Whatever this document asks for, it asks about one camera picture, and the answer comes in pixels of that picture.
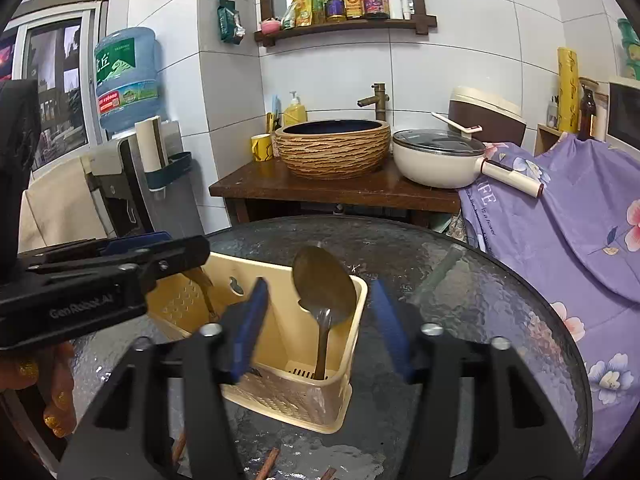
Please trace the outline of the person left hand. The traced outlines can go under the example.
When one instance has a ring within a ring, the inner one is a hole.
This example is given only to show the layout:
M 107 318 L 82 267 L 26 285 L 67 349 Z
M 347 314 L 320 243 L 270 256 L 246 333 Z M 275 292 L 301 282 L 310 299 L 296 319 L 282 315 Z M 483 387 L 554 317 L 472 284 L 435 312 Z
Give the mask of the person left hand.
M 70 436 L 77 425 L 70 369 L 74 356 L 74 346 L 63 342 L 51 348 L 46 358 L 36 354 L 1 357 L 1 390 L 40 388 L 46 401 L 43 422 L 58 438 Z

